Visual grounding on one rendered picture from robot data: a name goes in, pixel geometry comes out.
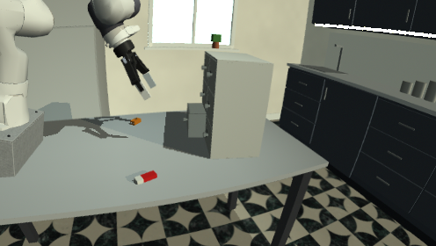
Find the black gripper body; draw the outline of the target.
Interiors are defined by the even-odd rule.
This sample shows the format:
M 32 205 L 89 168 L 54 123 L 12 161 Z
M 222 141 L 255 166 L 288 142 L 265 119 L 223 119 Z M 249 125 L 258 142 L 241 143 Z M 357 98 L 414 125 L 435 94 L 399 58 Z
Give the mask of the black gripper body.
M 128 59 L 131 61 L 131 64 L 133 64 L 133 60 L 132 60 L 132 55 L 133 52 L 131 51 L 131 49 L 134 49 L 134 44 L 132 42 L 132 40 L 127 40 L 124 43 L 120 44 L 119 46 L 117 46 L 113 52 L 116 54 L 116 56 L 118 58 L 120 58 L 121 56 L 124 58 L 125 56 L 128 56 Z M 129 51 L 130 50 L 130 51 Z

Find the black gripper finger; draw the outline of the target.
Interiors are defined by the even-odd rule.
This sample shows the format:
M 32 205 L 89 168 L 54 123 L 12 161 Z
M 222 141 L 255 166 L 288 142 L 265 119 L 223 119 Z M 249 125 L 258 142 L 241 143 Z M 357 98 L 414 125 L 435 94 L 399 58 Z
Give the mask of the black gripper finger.
M 149 74 L 149 69 L 144 65 L 144 63 L 141 61 L 141 59 L 138 57 L 136 52 L 133 52 L 134 58 L 137 60 L 136 68 L 142 73 L 142 76 L 146 80 L 147 84 L 150 88 L 153 88 L 156 86 L 156 83 L 154 82 L 153 78 Z M 138 58 L 137 58 L 138 57 Z
M 143 82 L 140 80 L 140 77 L 138 75 L 137 69 L 136 69 L 136 62 L 135 58 L 132 55 L 133 64 L 131 64 L 130 60 L 127 56 L 121 59 L 121 62 L 127 72 L 128 78 L 133 86 L 136 87 L 136 89 L 140 92 L 142 95 L 142 98 L 144 101 L 148 98 L 151 98 L 148 90 L 144 86 Z M 137 76 L 136 76 L 137 75 Z M 139 82 L 138 82 L 139 81 Z

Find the grey drawer front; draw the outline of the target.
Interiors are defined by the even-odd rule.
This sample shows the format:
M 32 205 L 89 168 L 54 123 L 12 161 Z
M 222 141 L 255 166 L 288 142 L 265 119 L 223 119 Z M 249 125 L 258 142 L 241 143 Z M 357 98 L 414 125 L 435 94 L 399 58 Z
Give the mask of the grey drawer front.
M 217 61 L 212 57 L 210 57 L 209 72 L 207 72 L 207 77 L 208 77 L 208 85 L 213 93 L 215 90 L 216 66 L 217 66 Z
M 206 111 L 202 103 L 187 103 L 188 106 L 188 137 L 203 137 L 206 130 Z
M 207 116 L 209 118 L 211 126 L 213 126 L 214 95 L 209 87 L 207 92 L 207 104 L 205 104 L 205 109 L 207 109 Z
M 201 66 L 202 67 L 201 69 L 204 69 L 204 78 L 206 79 L 207 83 L 208 83 L 208 77 L 206 77 L 206 73 L 209 72 L 209 59 L 210 58 L 206 55 L 205 64 Z
M 205 104 L 207 103 L 207 84 L 205 83 L 204 79 L 203 79 L 203 92 L 200 93 L 200 96 L 202 97 L 202 102 L 205 107 Z
M 210 152 L 211 152 L 211 139 L 212 139 L 212 127 L 210 126 L 208 117 L 206 120 L 206 132 L 203 133 L 203 137 L 205 137 L 205 139 L 206 139 L 208 152 L 210 154 Z

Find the small grey chest of drawers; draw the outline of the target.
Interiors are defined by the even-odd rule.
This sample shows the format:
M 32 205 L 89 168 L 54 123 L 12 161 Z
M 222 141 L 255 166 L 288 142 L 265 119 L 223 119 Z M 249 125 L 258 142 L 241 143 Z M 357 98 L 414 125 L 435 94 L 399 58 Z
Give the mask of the small grey chest of drawers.
M 210 159 L 259 157 L 274 63 L 249 54 L 206 52 L 217 61 Z

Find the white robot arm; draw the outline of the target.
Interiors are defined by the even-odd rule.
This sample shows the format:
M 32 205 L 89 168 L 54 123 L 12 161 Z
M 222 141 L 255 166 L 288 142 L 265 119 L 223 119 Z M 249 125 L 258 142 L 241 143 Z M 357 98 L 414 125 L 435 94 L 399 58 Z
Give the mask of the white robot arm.
M 91 19 L 109 48 L 116 48 L 140 31 L 138 25 L 123 24 L 135 17 L 140 8 L 140 0 L 91 0 L 88 3 Z M 55 18 L 42 0 L 0 0 L 0 131 L 22 126 L 30 119 L 27 105 L 29 58 L 16 47 L 15 36 L 46 36 L 54 24 Z

